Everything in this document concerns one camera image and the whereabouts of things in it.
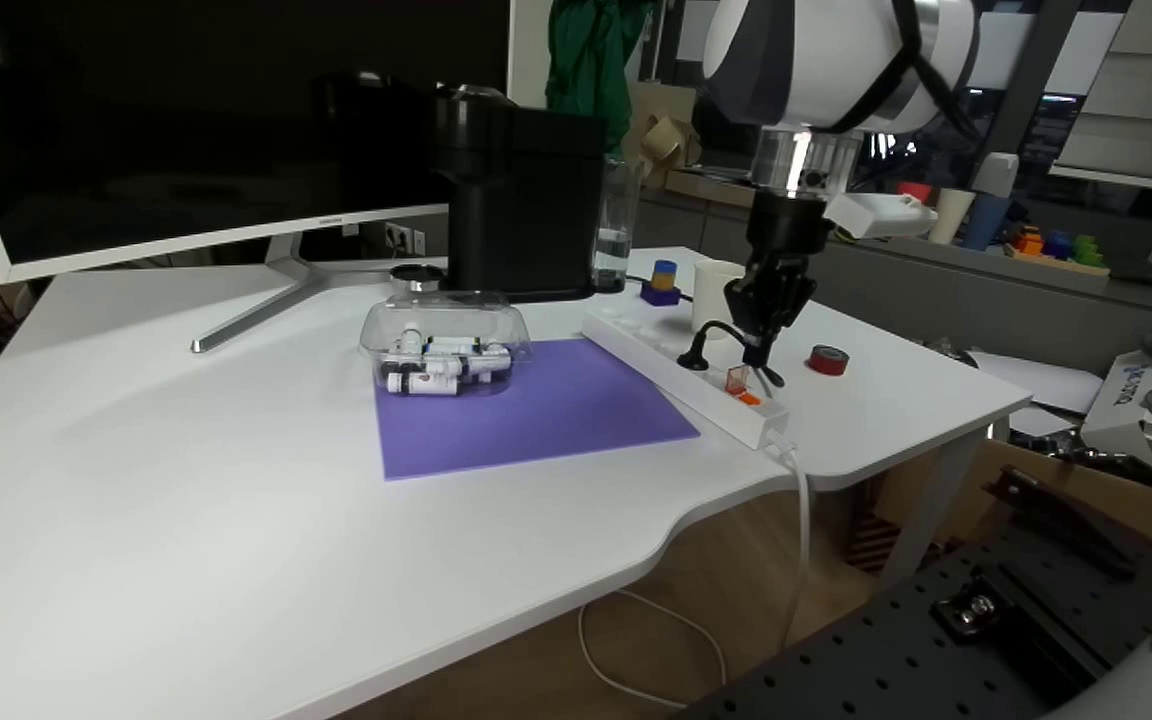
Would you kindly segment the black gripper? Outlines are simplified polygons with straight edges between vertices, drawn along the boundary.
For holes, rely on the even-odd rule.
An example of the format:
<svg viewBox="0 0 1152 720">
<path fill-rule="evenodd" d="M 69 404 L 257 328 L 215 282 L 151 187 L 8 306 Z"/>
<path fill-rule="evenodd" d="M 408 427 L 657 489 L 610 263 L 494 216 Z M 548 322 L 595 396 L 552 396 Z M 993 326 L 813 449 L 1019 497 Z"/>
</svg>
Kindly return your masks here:
<svg viewBox="0 0 1152 720">
<path fill-rule="evenodd" d="M 819 199 L 786 199 L 759 192 L 747 213 L 752 255 L 742 277 L 723 289 L 737 328 L 759 342 L 759 365 L 772 368 L 777 338 L 795 322 L 816 282 L 807 259 L 823 248 L 826 219 Z M 737 355 L 752 368 L 747 342 L 737 338 Z"/>
</svg>

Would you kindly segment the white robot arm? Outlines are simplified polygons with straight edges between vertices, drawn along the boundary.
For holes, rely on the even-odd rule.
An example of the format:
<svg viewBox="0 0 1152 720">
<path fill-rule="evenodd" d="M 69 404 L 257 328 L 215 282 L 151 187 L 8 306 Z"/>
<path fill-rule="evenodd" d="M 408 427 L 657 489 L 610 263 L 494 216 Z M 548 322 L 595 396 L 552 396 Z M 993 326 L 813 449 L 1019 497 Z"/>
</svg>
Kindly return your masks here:
<svg viewBox="0 0 1152 720">
<path fill-rule="evenodd" d="M 807 277 L 848 192 L 867 134 L 948 120 L 977 135 L 957 89 L 977 61 L 973 0 L 719 0 L 704 39 L 700 104 L 756 127 L 747 259 L 723 283 L 729 318 L 692 332 L 684 368 L 704 368 L 709 332 L 729 332 L 764 373 L 772 346 L 816 293 Z"/>
</svg>

